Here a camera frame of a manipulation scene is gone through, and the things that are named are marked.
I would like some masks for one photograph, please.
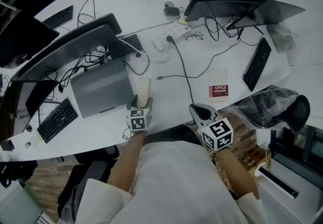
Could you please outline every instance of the black keyboard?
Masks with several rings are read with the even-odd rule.
[[[271,51],[272,49],[267,43],[267,40],[263,38],[257,47],[257,52],[250,64],[250,67],[246,74],[243,75],[243,80],[251,91],[255,88]]]
[[[54,29],[62,24],[68,22],[73,18],[73,5],[67,7],[66,9],[57,12],[53,16],[50,16],[48,19],[44,20],[43,23],[47,25],[48,28]]]
[[[45,143],[48,143],[77,117],[78,115],[70,101],[65,99],[53,112],[50,113],[46,120],[37,128],[37,131]]]

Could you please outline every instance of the black mouse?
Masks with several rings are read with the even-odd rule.
[[[26,126],[26,131],[27,131],[27,132],[31,132],[31,131],[32,131],[32,127],[31,127],[30,125],[27,125],[27,126]]]

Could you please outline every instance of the plastic bag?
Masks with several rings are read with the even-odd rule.
[[[285,122],[273,120],[298,97],[294,90],[270,86],[223,110],[238,116],[249,129],[281,130],[289,128]]]
[[[295,48],[295,39],[291,31],[283,23],[267,25],[267,30],[273,39],[277,52],[285,53]]]

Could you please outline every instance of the white desk surface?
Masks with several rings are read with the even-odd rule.
[[[74,29],[77,24],[77,14],[85,1],[86,0],[57,0],[40,12],[36,17],[39,20],[44,20],[69,5],[74,5],[73,20],[63,25],[66,28]],[[186,7],[188,4],[188,0],[95,0],[96,15],[99,17],[107,13],[114,13],[123,30],[122,35],[127,35],[142,29],[174,21],[174,18],[166,17],[164,15],[163,7],[164,2],[166,1],[173,1],[175,5],[179,7]],[[82,12],[93,12],[91,3],[88,3],[84,9],[85,10]],[[144,49],[151,56],[160,55],[150,42],[150,37],[153,36],[155,31],[158,31],[159,28],[144,30],[137,33]],[[205,73],[198,79],[190,79],[195,102],[210,104],[216,109],[221,109],[258,92],[289,75],[287,57],[277,53],[265,27],[260,27],[260,29],[265,32],[265,37],[271,45],[272,53],[254,91],[249,91],[242,81],[242,75],[255,52],[256,46],[248,46],[240,42],[226,53],[215,57],[211,65],[211,67],[228,68],[229,101],[218,103],[209,102],[208,80],[207,73]],[[64,30],[63,28],[58,28],[58,31],[60,31],[61,34],[67,32],[67,30]],[[209,64],[213,55],[226,50],[237,42],[236,38],[229,39],[222,31],[220,32],[220,40],[218,42],[211,39],[205,27],[190,30],[192,33],[196,31],[200,31],[204,34],[204,41],[194,39],[192,41],[182,40],[178,43],[178,48],[185,62],[186,71],[189,76],[200,74]],[[262,35],[254,28],[246,28],[242,34],[242,40],[249,44],[256,44],[259,42],[261,36]],[[173,46],[170,46],[170,49],[165,56],[170,57],[168,62],[162,64],[151,63],[148,71],[141,76],[141,78],[152,79],[151,92],[154,103],[152,109],[153,119],[151,128],[149,129],[150,133],[165,130],[192,120],[188,109],[191,99],[186,79],[174,77],[159,81],[156,80],[156,77],[160,75],[183,74],[180,58]],[[140,72],[145,68],[147,62],[144,58],[137,59],[131,57],[129,63],[135,70]],[[61,68],[59,70],[59,79],[64,72],[73,67],[74,64],[75,62],[72,62]],[[133,74],[128,67],[126,67],[126,69],[134,93],[136,93],[136,81],[139,77]],[[11,77],[17,70],[18,68],[13,70],[1,69],[1,72]],[[14,151],[5,152],[0,149],[1,161],[53,158],[109,147],[124,142],[122,133],[127,128],[127,111],[125,108],[82,119],[70,85],[64,89],[62,94],[56,89],[55,96],[58,101],[62,101],[68,97],[73,107],[78,112],[79,117],[68,127],[63,129],[48,144],[40,142],[37,146],[26,149],[24,147],[26,142],[32,137],[40,137],[36,130],[38,123],[34,122],[37,121],[37,117],[35,116],[30,122],[30,125],[33,127],[31,133],[24,132],[11,138],[12,143],[15,146]],[[54,105],[50,104],[43,105],[42,111],[44,112],[44,118],[50,113],[53,107]]]

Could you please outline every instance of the silver laptop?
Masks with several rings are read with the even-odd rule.
[[[71,85],[82,118],[121,107],[134,98],[121,59],[77,75]]]

